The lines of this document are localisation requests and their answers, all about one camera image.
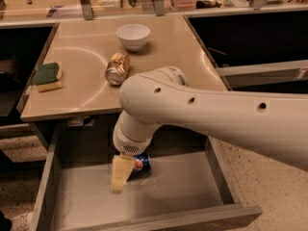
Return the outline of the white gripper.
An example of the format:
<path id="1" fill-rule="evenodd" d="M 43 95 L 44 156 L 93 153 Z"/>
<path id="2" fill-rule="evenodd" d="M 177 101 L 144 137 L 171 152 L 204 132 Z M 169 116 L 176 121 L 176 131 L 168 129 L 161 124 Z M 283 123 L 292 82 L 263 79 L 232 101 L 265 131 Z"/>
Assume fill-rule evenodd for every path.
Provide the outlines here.
<path id="1" fill-rule="evenodd" d="M 124 154 L 115 155 L 112 162 L 111 192 L 122 193 L 130 177 L 135 161 L 132 156 L 142 154 L 151 143 L 161 124 L 147 123 L 122 112 L 115 124 L 113 143 Z"/>

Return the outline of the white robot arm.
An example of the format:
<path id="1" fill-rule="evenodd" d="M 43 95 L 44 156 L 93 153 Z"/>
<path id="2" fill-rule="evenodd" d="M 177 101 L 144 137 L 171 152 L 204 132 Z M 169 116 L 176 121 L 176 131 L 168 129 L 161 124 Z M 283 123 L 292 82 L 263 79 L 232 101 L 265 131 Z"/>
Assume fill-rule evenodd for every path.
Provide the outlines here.
<path id="1" fill-rule="evenodd" d="M 163 125 L 179 126 L 278 162 L 308 170 L 308 96 L 198 90 L 173 66 L 135 74 L 119 89 L 122 107 L 113 132 L 111 191 L 121 193 Z"/>

